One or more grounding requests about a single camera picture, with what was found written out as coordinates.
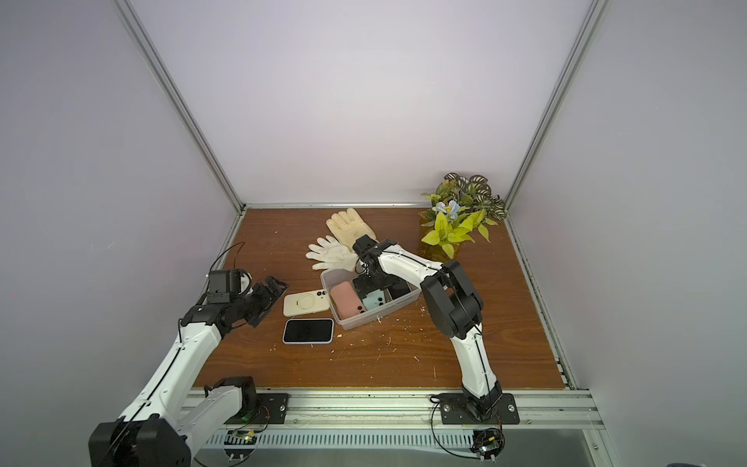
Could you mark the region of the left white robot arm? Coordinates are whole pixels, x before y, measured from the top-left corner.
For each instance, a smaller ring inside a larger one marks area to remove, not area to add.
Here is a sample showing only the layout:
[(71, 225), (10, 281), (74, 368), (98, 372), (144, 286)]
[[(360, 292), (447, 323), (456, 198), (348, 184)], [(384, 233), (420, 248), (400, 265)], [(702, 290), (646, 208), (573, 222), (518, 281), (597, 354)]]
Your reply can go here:
[(89, 438), (93, 466), (189, 466), (227, 421), (270, 424), (252, 377), (225, 377), (205, 389), (188, 414), (182, 407), (208, 357), (241, 324), (258, 326), (286, 294), (269, 276), (253, 282), (246, 270), (214, 270), (196, 305), (179, 319), (177, 335), (155, 374), (128, 408), (102, 422)]

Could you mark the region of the cream magsafe case phone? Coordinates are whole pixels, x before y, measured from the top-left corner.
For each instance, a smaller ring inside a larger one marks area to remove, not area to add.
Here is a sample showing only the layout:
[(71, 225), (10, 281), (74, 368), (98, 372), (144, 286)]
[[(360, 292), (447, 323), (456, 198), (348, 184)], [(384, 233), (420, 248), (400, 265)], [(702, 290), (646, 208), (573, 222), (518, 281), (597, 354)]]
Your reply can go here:
[(294, 318), (330, 309), (330, 301), (324, 289), (288, 295), (284, 298), (283, 315)]

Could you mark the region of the pink case phone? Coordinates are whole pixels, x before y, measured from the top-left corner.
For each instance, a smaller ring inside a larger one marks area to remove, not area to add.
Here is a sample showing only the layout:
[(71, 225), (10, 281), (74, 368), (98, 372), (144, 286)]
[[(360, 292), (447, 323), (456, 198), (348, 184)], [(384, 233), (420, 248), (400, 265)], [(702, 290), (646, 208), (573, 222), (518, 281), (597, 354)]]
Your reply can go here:
[(350, 281), (344, 281), (333, 286), (330, 290), (330, 296), (335, 303), (340, 320), (350, 319), (366, 311)]

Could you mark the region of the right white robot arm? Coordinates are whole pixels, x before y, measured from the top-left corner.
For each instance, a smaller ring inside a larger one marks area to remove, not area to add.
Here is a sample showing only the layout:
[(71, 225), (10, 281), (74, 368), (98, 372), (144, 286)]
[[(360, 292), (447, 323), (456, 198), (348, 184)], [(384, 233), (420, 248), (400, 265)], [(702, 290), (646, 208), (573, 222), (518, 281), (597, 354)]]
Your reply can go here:
[(430, 261), (367, 235), (355, 241), (353, 251), (372, 284), (381, 287), (398, 277), (418, 286), (433, 324), (454, 347), (467, 412), (476, 421), (494, 418), (503, 392), (482, 336), (484, 301), (461, 264)]

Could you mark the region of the black screen lilac phone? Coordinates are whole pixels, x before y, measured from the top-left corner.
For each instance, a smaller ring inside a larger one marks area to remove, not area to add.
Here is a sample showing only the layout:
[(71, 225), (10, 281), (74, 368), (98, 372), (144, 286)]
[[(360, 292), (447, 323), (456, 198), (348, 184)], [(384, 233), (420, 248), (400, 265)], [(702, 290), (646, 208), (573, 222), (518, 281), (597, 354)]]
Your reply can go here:
[(330, 344), (334, 338), (332, 318), (290, 319), (286, 322), (282, 342), (292, 346)]

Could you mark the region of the clear plastic storage box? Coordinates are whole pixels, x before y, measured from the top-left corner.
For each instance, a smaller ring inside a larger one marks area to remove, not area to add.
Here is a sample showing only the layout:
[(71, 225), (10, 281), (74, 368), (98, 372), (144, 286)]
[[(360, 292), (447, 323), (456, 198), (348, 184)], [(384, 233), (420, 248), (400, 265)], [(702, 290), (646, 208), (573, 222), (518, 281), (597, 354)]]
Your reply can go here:
[(398, 311), (399, 309), (402, 309), (403, 307), (414, 303), (420, 295), (420, 289), (416, 286), (413, 286), (412, 284), (409, 284), (410, 290), (412, 290), (412, 292), (397, 300), (392, 300), (389, 292), (384, 290), (387, 297), (386, 305), (384, 305), (383, 307), (379, 307), (374, 311), (365, 311), (364, 313), (361, 313), (360, 315), (354, 316), (350, 319), (340, 320), (340, 317), (338, 317), (338, 313), (336, 311), (335, 303), (330, 296), (330, 290), (333, 286), (344, 281), (350, 281), (353, 284), (353, 280), (357, 276), (357, 274), (354, 274), (354, 272), (348, 272), (348, 270), (325, 270), (320, 276), (323, 289), (327, 292), (328, 298), (330, 300), (330, 310), (332, 311), (332, 315), (336, 323), (342, 326), (344, 330), (350, 330), (372, 321), (378, 321), (386, 315), (394, 313), (395, 311)]

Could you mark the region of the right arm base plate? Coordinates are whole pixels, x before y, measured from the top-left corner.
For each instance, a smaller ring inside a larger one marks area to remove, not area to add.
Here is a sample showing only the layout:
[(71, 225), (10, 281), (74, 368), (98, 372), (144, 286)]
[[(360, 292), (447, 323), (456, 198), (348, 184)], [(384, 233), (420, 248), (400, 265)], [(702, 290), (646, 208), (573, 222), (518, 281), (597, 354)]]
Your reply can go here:
[(519, 425), (521, 417), (513, 394), (490, 395), (478, 400), (464, 393), (441, 393), (433, 397), (437, 414), (445, 425)]

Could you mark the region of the mint green case phone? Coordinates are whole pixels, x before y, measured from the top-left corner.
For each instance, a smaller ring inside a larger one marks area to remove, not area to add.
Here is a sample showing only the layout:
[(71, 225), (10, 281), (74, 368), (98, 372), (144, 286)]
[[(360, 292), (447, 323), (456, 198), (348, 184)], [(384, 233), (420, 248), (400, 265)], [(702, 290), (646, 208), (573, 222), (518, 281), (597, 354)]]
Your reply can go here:
[(386, 292), (384, 290), (372, 291), (362, 299), (362, 304), (366, 311), (374, 311), (383, 307), (387, 304)]

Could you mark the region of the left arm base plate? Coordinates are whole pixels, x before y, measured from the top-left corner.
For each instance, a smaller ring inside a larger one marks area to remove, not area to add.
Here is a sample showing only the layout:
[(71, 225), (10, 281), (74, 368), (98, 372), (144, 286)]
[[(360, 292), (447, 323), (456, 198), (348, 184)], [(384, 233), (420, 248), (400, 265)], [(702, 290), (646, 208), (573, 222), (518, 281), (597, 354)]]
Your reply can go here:
[(286, 420), (289, 399), (289, 393), (259, 393), (255, 410), (233, 416), (226, 421), (226, 424), (282, 425)]

